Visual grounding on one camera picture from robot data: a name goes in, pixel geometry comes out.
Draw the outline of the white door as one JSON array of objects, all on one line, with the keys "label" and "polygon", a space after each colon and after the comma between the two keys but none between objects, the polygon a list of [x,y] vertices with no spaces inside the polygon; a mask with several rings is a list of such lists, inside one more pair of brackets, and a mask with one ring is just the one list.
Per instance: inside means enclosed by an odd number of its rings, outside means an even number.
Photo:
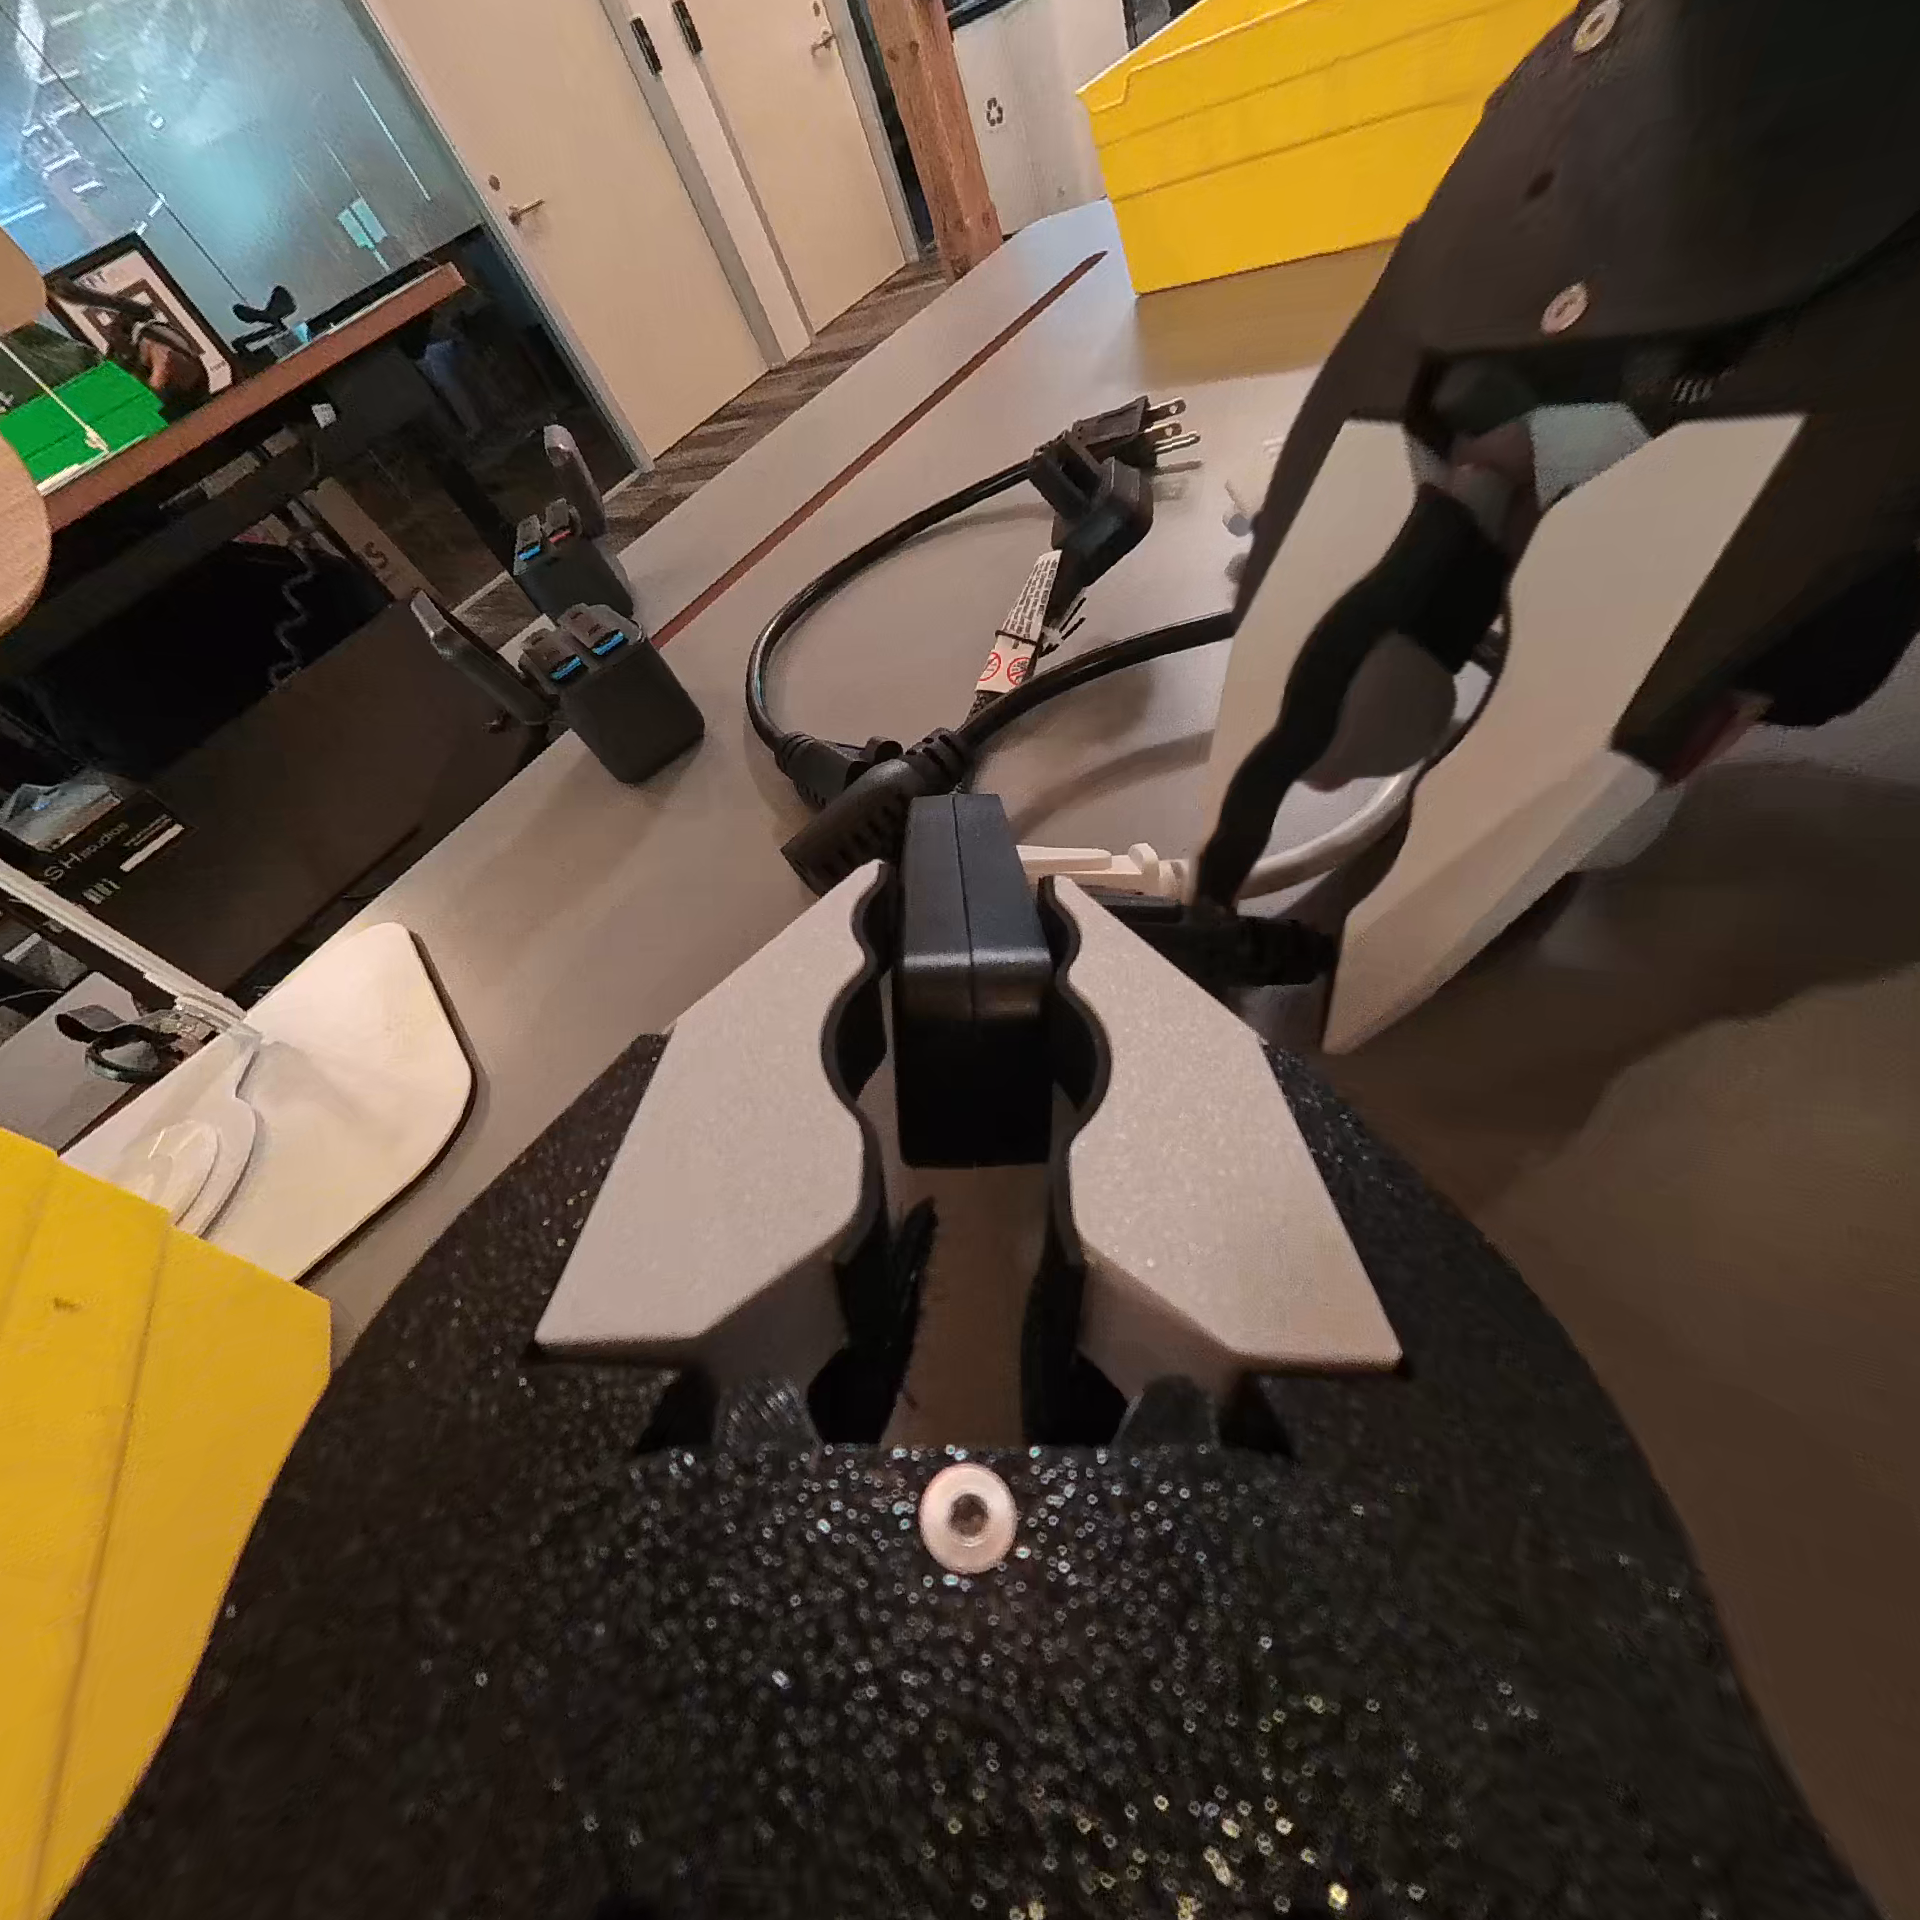
[{"label": "white door", "polygon": [[674,5],[693,72],[810,338],[900,273],[902,228],[853,77],[850,5]]},{"label": "white door", "polygon": [[768,371],[612,7],[368,15],[640,465]]}]

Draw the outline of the green box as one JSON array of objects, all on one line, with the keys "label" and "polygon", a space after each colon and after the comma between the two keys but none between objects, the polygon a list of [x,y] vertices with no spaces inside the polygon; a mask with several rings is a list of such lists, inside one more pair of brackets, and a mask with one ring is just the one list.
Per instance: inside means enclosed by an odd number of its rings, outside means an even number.
[{"label": "green box", "polygon": [[163,433],[161,401],[131,373],[96,367],[48,388],[4,367],[2,435],[42,493]]}]

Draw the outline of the black cardboard box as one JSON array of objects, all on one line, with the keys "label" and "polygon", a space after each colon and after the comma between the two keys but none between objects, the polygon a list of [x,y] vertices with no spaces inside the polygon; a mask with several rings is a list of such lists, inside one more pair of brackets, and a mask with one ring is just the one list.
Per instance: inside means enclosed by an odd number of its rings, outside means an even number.
[{"label": "black cardboard box", "polygon": [[150,789],[93,771],[53,784],[14,784],[2,801],[4,864],[88,908],[120,895],[185,833]]}]

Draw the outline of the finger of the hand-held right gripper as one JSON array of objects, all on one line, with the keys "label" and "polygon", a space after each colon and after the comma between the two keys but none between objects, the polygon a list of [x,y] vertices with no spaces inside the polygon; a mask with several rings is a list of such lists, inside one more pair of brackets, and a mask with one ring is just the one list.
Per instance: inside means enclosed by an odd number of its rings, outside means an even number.
[{"label": "finger of the hand-held right gripper", "polygon": [[1433,892],[1480,872],[1512,804],[1485,730],[1515,647],[1517,427],[1470,425],[1445,450],[1344,425],[1236,611],[1214,760],[1217,817],[1196,908],[1253,901],[1299,792],[1408,779],[1384,884]]},{"label": "finger of the hand-held right gripper", "polygon": [[1614,735],[1802,431],[1683,423],[1547,509],[1512,584],[1500,679],[1344,921],[1324,1052],[1414,1013],[1650,803],[1657,775]]}]

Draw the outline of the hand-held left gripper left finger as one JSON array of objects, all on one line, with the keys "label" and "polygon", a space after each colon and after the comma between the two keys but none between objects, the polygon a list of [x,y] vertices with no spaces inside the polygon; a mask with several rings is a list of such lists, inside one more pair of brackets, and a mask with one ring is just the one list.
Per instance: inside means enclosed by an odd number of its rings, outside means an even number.
[{"label": "hand-held left gripper left finger", "polygon": [[884,1055],[869,863],[673,1024],[534,1347],[810,1386],[900,1332],[875,1132]]}]

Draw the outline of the black power plug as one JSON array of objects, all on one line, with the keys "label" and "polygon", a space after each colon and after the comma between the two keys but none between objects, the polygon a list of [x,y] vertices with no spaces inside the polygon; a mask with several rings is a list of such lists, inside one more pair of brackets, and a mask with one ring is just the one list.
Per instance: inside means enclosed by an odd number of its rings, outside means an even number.
[{"label": "black power plug", "polygon": [[1331,977],[1331,936],[1296,919],[1092,888],[1091,897],[1148,948],[1209,993],[1302,988]]}]

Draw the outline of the dark desk with brown edge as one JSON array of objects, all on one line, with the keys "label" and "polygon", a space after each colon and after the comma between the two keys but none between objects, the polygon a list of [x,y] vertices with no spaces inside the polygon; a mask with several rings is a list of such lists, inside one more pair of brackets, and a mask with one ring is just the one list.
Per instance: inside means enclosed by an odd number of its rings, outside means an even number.
[{"label": "dark desk with brown edge", "polygon": [[[4,631],[4,681],[45,667],[373,441],[408,425],[441,425],[441,403],[409,346],[467,291],[461,269],[438,264],[157,435],[59,476],[42,493],[56,541],[50,567],[28,611]],[[140,539],[105,546],[105,535],[123,533],[132,512],[155,512],[236,455],[264,449],[277,431],[293,433],[294,444],[194,509]]]}]

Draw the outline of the black angled plug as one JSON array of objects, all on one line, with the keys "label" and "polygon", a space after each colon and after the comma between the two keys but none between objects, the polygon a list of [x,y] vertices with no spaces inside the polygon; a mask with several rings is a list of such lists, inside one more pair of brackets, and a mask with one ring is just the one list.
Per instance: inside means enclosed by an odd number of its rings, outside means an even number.
[{"label": "black angled plug", "polygon": [[1141,546],[1155,528],[1163,465],[1186,468],[1192,465],[1186,457],[1203,444],[1198,433],[1186,427],[1185,433],[1196,435],[1198,444],[1161,457],[1158,472],[1139,474],[1128,467],[1110,467],[1091,506],[1073,516],[1053,512],[1057,599],[1069,601]]}]

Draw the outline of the framed black-and-white tag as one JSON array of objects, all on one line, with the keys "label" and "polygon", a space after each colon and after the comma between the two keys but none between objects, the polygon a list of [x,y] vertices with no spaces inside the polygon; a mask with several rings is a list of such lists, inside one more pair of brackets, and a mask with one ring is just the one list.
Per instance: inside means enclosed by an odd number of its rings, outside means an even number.
[{"label": "framed black-and-white tag", "polygon": [[166,416],[194,411],[238,381],[220,331],[140,235],[75,256],[42,284],[65,331],[132,375]]}]

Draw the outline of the white recycling bin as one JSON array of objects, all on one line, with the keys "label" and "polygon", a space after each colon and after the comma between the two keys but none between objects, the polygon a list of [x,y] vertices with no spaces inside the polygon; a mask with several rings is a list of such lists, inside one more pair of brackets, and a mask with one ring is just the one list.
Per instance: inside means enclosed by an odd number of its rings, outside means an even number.
[{"label": "white recycling bin", "polygon": [[1084,114],[1058,5],[964,5],[952,17],[952,47],[998,234],[1084,204]]}]

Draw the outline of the black three-prong plug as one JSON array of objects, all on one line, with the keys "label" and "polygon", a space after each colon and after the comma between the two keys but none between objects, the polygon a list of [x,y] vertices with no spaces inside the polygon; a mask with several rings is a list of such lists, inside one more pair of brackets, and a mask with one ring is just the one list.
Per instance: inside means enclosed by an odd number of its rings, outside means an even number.
[{"label": "black three-prong plug", "polygon": [[1044,441],[1027,461],[1027,480],[1060,514],[1092,504],[1110,467],[1156,474],[1161,457],[1198,444],[1182,431],[1186,401],[1153,401],[1141,393],[1094,416],[1077,419]]}]

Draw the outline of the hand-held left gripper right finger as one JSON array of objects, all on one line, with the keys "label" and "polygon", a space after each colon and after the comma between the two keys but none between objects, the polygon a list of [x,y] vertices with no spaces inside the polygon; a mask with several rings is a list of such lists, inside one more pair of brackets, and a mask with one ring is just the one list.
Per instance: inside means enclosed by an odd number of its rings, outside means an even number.
[{"label": "hand-held left gripper right finger", "polygon": [[1258,1033],[1077,881],[1064,938],[1069,1087],[1058,1221],[1081,1276],[1069,1348],[1125,1400],[1182,1376],[1395,1375],[1401,1341]]}]

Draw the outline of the black power strip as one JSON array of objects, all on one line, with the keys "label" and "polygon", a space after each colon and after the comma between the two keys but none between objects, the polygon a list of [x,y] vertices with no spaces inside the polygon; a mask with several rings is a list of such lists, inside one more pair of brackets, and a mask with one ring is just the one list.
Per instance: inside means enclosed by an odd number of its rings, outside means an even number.
[{"label": "black power strip", "polygon": [[892,972],[897,1139],[910,1169],[1050,1160],[1053,978],[1038,901],[994,795],[915,801]]}]

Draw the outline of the wooden pillar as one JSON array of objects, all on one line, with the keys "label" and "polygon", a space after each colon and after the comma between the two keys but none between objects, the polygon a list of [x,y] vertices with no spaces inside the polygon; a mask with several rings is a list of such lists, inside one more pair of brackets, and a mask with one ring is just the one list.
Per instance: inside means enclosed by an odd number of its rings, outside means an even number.
[{"label": "wooden pillar", "polygon": [[869,3],[883,68],[949,282],[970,277],[1002,248],[986,163],[972,127],[944,3]]}]

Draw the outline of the dark grey battery charger case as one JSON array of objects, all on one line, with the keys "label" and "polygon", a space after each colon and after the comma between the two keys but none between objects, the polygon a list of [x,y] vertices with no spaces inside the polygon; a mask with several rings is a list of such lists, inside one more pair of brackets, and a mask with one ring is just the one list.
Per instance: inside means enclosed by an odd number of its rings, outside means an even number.
[{"label": "dark grey battery charger case", "polygon": [[611,608],[636,618],[629,577],[604,549],[609,509],[578,441],[552,423],[541,445],[560,493],[517,521],[515,584],[553,623],[573,608]]},{"label": "dark grey battery charger case", "polygon": [[701,708],[627,615],[586,604],[549,620],[515,661],[491,651],[429,592],[408,605],[438,661],[490,716],[544,746],[568,732],[620,784],[650,784],[705,740]]}]

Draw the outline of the clear acrylic rod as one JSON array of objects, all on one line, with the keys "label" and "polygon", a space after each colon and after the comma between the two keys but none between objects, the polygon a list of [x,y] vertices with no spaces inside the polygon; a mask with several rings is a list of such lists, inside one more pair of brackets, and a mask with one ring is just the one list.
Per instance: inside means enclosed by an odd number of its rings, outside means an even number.
[{"label": "clear acrylic rod", "polygon": [[2,864],[2,897],[4,912],[81,961],[90,975],[113,980],[144,1013],[166,1010],[185,1028],[206,1039],[236,1033],[246,1043],[261,1043],[246,1010],[236,1001],[8,863]]}]

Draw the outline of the white base board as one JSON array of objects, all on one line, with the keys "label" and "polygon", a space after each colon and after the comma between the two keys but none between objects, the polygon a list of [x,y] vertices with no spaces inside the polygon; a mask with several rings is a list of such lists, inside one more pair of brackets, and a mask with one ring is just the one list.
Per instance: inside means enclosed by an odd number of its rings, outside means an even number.
[{"label": "white base board", "polygon": [[385,921],[326,941],[62,1162],[301,1280],[426,1178],[472,1104],[426,952]]}]

